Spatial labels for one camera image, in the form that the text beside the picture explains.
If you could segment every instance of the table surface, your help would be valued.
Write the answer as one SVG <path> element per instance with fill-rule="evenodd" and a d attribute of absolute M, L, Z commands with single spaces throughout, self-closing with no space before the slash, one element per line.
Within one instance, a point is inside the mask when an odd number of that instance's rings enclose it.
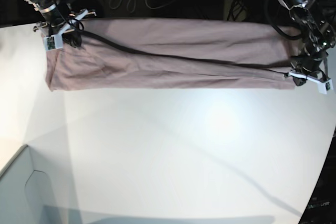
<path fill-rule="evenodd" d="M 0 139 L 30 146 L 64 220 L 299 222 L 333 136 L 334 93 L 313 83 L 50 92 L 31 30 L 0 30 Z"/>

